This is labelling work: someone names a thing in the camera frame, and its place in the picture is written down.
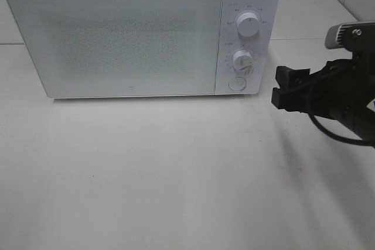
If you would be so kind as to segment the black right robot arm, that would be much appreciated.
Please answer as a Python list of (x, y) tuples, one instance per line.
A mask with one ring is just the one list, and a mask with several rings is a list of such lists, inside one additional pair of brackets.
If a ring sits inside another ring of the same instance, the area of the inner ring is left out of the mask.
[[(276, 68), (278, 87), (271, 102), (277, 109), (307, 114), (326, 136), (350, 145), (374, 146), (374, 74), (365, 61), (338, 59), (328, 61), (321, 70)], [(337, 121), (357, 135), (340, 136), (325, 128), (318, 118)]]

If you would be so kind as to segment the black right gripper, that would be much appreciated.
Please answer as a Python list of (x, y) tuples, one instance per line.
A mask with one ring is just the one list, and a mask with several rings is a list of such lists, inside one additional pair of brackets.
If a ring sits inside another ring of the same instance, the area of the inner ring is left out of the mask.
[(271, 103), (313, 117), (374, 121), (374, 111), (368, 107), (374, 100), (374, 58), (329, 61), (315, 74), (309, 92), (309, 87), (297, 86), (309, 77), (310, 69), (278, 66), (275, 79), (280, 88), (272, 89)]

